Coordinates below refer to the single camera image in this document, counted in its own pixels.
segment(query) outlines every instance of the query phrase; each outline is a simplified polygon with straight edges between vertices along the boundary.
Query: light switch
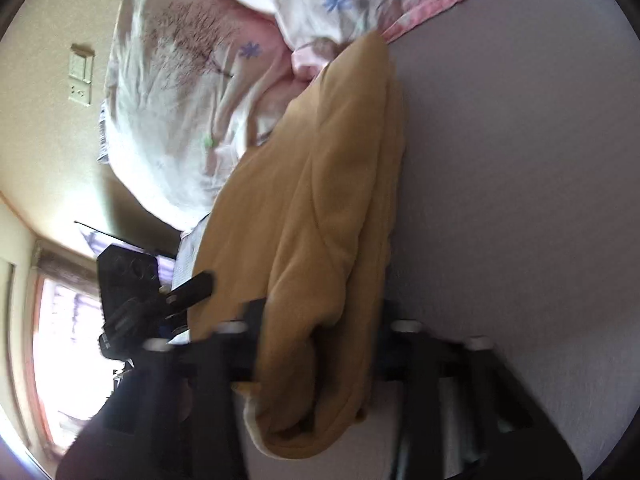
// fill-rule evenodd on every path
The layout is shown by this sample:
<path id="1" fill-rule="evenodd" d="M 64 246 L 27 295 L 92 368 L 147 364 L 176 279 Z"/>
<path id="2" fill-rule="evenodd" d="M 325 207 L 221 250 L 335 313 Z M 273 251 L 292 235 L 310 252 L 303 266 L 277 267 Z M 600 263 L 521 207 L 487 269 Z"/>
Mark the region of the light switch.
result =
<path id="1" fill-rule="evenodd" d="M 91 85 L 74 77 L 69 78 L 69 99 L 84 106 L 91 104 Z"/>
<path id="2" fill-rule="evenodd" d="M 72 47 L 69 52 L 69 75 L 85 83 L 91 83 L 94 55 Z"/>

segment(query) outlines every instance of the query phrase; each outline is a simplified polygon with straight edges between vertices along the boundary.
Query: black metal frame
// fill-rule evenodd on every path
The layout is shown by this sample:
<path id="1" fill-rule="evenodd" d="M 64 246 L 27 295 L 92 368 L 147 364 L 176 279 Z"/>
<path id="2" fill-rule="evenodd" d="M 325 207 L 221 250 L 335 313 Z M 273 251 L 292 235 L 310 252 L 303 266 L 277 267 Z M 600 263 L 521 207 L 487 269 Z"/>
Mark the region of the black metal frame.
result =
<path id="1" fill-rule="evenodd" d="M 252 380 L 266 300 L 247 304 L 235 330 L 148 348 L 165 323 L 214 290 L 204 272 L 163 294 L 157 273 L 154 258 L 123 248 L 98 257 L 106 319 L 100 347 L 135 368 L 63 458 L 60 480 L 248 480 L 231 385 Z M 582 479 L 556 428 L 483 339 L 438 340 L 417 322 L 397 320 L 385 303 L 373 373 L 404 384 L 390 480 L 443 480 L 442 377 L 460 383 L 473 414 L 473 454 L 453 480 Z M 178 420 L 183 381 L 193 391 L 187 446 Z"/>

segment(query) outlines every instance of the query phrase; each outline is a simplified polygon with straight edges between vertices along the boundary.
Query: mustard yellow blanket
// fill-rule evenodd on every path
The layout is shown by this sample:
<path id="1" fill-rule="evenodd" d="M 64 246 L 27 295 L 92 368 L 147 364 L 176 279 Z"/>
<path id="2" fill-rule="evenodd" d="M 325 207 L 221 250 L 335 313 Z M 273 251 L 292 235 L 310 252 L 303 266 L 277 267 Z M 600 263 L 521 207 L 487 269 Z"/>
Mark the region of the mustard yellow blanket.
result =
<path id="1" fill-rule="evenodd" d="M 347 48 L 250 148 L 220 193 L 194 272 L 218 288 L 194 340 L 267 297 L 245 421 L 264 452 L 329 447 L 366 404 L 403 149 L 385 42 Z"/>

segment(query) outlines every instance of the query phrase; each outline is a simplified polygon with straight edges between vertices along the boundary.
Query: wall outlet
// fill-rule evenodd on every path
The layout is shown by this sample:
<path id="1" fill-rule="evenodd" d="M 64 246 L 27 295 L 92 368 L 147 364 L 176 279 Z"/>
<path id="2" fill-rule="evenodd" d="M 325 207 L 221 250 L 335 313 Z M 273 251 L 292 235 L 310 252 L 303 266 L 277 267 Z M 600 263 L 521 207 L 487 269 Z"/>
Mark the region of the wall outlet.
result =
<path id="1" fill-rule="evenodd" d="M 68 84 L 69 99 L 84 106 L 91 104 L 91 85 L 89 83 L 70 77 Z"/>

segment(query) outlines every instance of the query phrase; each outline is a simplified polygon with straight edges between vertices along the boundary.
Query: white pillowcase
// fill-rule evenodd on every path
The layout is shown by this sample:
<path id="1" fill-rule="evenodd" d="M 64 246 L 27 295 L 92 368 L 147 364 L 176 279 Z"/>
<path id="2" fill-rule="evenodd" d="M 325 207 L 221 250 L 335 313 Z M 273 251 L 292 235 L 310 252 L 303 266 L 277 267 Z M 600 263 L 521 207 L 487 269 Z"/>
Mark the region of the white pillowcase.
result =
<path id="1" fill-rule="evenodd" d="M 116 176 L 180 231 L 305 87 L 276 25 L 233 0 L 122 0 L 106 77 Z"/>

